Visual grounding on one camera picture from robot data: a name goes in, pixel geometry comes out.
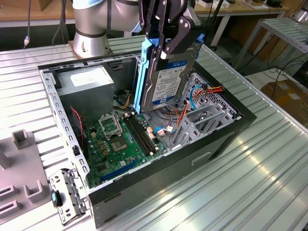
cardboard box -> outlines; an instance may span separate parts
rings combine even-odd
[[[264,3],[262,0],[244,0],[244,2],[252,6],[262,6]]]
[[[52,0],[31,0],[32,11],[43,11]],[[28,0],[0,0],[0,5],[28,9]]]
[[[216,9],[218,6],[219,0],[213,0],[213,9]],[[227,1],[223,1],[220,8],[228,8],[230,6],[230,3]]]
[[[271,97],[275,82],[268,83],[261,91]],[[308,90],[291,80],[278,81],[272,99],[294,119],[308,128]]]

blue cable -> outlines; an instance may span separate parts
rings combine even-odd
[[[190,96],[189,96],[189,101],[191,102],[191,105],[192,105],[192,107],[196,110],[197,108],[196,108],[196,106],[194,105],[194,103],[193,103],[193,90],[194,89],[196,89],[196,88],[201,88],[202,86],[201,85],[197,85],[197,86],[195,86],[192,90],[191,90],[191,94],[190,94]]]
[[[154,133],[156,134],[160,129],[163,129],[163,127],[155,128]]]

hard drive label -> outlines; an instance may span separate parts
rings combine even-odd
[[[186,60],[168,63],[166,70],[159,71],[153,104],[167,102],[176,95],[181,82],[180,73],[185,69],[186,64]]]

hard drive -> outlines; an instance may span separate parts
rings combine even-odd
[[[179,101],[201,45],[193,43],[185,53],[173,55],[164,70],[154,71],[154,65],[149,67],[143,81],[142,113]]]

sticker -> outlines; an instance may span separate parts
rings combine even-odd
[[[168,127],[166,127],[166,130],[167,130],[167,131],[172,131],[172,130],[173,130],[173,127],[168,126]]]
[[[159,71],[152,98],[154,104],[169,101],[176,95],[181,82],[180,74],[186,64],[186,60],[168,63],[167,69]]]
[[[294,100],[300,100],[300,97],[299,97],[297,94],[295,94],[295,93],[289,94],[289,96],[290,96],[292,99],[294,99]]]
[[[106,78],[106,75],[104,75],[104,72],[100,67],[84,73],[71,75],[71,81],[75,87],[95,82],[102,82],[105,85],[108,84],[107,80],[108,78]]]
[[[279,83],[278,85],[279,85],[282,89],[284,89],[284,90],[290,89],[289,86],[286,85],[285,83]]]

